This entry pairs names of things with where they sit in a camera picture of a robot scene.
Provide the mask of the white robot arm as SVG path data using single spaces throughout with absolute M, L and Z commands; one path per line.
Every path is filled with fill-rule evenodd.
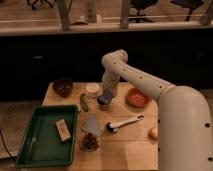
M 158 105 L 158 171 L 213 171 L 213 129 L 205 97 L 127 64 L 120 49 L 102 57 L 103 87 L 128 81 Z

